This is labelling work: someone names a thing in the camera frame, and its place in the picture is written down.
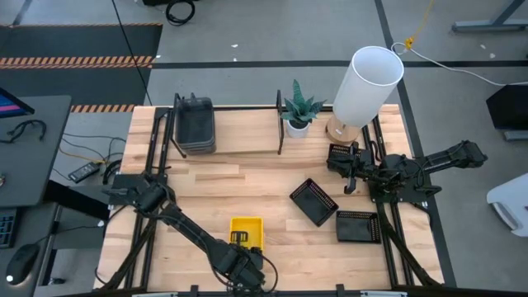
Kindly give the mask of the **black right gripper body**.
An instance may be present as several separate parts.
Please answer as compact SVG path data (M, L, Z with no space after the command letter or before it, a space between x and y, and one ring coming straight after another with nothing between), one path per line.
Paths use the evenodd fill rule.
M328 155L328 169L337 172L343 178L372 178L374 176L372 153L371 151L330 153Z

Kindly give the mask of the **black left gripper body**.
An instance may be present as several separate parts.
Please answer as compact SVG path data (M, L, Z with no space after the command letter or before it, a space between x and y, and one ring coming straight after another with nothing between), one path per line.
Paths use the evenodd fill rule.
M263 258L256 247L247 248L233 243L227 245L224 273L228 276L261 276Z

